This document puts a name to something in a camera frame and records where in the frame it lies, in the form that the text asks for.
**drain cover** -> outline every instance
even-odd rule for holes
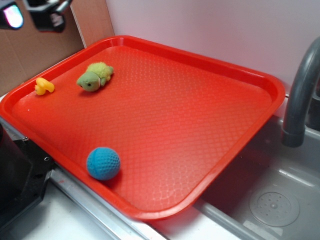
[[[257,220],[272,227],[283,227],[293,223],[300,211],[295,196],[277,186],[255,191],[250,198],[249,206]]]

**gray faucet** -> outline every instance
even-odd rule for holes
[[[306,51],[290,91],[281,141],[288,147],[304,142],[306,125],[320,131],[320,37]]]

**red tray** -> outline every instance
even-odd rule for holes
[[[89,64],[114,67],[96,92],[76,85]],[[55,85],[36,95],[36,78]],[[190,206],[281,105],[278,79],[130,36],[101,40],[12,90],[0,114],[124,214],[161,219]],[[120,173],[90,177],[109,147]]]

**gray sink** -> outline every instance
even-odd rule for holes
[[[201,198],[235,220],[243,239],[318,240],[319,132],[307,130],[297,148],[283,146],[280,134],[273,117]]]

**textured ball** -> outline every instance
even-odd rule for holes
[[[118,174],[120,158],[111,148],[98,147],[89,154],[86,167],[93,178],[109,180]]]

